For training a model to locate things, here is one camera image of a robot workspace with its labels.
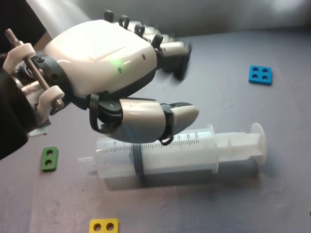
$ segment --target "yellow block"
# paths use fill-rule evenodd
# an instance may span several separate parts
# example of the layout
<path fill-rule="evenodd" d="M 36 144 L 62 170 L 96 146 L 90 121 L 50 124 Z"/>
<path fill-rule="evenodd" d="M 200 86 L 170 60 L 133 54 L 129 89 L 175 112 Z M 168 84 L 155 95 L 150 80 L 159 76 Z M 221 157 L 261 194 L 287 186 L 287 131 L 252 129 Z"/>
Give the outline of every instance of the yellow block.
<path fill-rule="evenodd" d="M 92 219 L 89 223 L 89 233 L 118 233 L 119 223 L 116 218 Z"/>

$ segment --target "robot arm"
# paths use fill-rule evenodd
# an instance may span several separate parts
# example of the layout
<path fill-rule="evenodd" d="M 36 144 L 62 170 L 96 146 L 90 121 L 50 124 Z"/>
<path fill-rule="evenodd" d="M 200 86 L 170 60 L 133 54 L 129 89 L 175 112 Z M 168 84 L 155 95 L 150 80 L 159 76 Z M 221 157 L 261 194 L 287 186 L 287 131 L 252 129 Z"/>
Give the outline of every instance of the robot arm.
<path fill-rule="evenodd" d="M 51 41 L 40 56 L 12 31 L 6 32 L 15 48 L 0 72 L 0 108 L 5 112 L 0 141 L 6 148 L 0 159 L 23 146 L 29 132 L 49 125 L 49 115 L 71 102 L 89 108 L 92 129 L 129 143 L 160 140 L 168 145 L 195 121 L 199 111 L 191 104 L 129 98 L 157 69 L 183 80 L 191 49 L 181 42 L 162 43 L 159 34 L 150 41 L 144 26 L 134 32 L 125 28 L 126 19 L 120 21 L 122 27 L 109 20 L 77 25 Z"/>

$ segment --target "gray table surface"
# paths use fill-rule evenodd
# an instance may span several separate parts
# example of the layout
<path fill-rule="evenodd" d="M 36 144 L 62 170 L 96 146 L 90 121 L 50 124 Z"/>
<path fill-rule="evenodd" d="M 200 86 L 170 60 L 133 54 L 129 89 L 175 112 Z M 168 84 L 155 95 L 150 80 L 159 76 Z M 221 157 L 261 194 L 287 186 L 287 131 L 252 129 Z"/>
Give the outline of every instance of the gray table surface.
<path fill-rule="evenodd" d="M 309 233 L 311 221 L 311 33 L 244 32 L 192 41 L 188 78 L 179 86 L 158 73 L 135 97 L 190 102 L 190 129 L 249 132 L 259 122 L 268 159 L 191 172 L 101 180 L 93 156 L 100 134 L 88 111 L 70 105 L 51 117 L 49 134 L 0 161 L 0 232 L 86 233 L 94 218 L 118 218 L 120 233 Z M 273 69 L 273 85 L 248 82 L 250 65 Z M 40 171 L 44 147 L 59 148 L 58 170 Z"/>

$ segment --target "large plastic syringe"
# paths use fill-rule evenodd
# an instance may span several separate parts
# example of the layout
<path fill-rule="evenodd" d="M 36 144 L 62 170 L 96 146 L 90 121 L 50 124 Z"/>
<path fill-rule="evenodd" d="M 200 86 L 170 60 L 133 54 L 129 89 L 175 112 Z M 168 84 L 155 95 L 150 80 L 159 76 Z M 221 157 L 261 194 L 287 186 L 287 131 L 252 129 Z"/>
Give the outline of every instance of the large plastic syringe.
<path fill-rule="evenodd" d="M 212 126 L 183 131 L 167 146 L 159 141 L 137 145 L 100 138 L 96 147 L 94 161 L 100 178 L 208 169 L 216 173 L 222 162 L 254 157 L 262 165 L 267 157 L 266 138 L 259 123 L 252 125 L 251 133 L 215 134 Z"/>

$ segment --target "blue plastic block with four holes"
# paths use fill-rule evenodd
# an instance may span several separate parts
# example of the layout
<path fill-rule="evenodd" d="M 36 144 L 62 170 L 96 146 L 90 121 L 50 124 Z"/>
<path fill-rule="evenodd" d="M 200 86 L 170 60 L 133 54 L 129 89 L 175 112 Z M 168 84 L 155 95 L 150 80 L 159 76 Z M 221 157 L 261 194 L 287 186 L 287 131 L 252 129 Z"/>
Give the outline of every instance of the blue plastic block with four holes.
<path fill-rule="evenodd" d="M 272 69 L 270 67 L 251 66 L 248 81 L 250 83 L 271 85 Z"/>

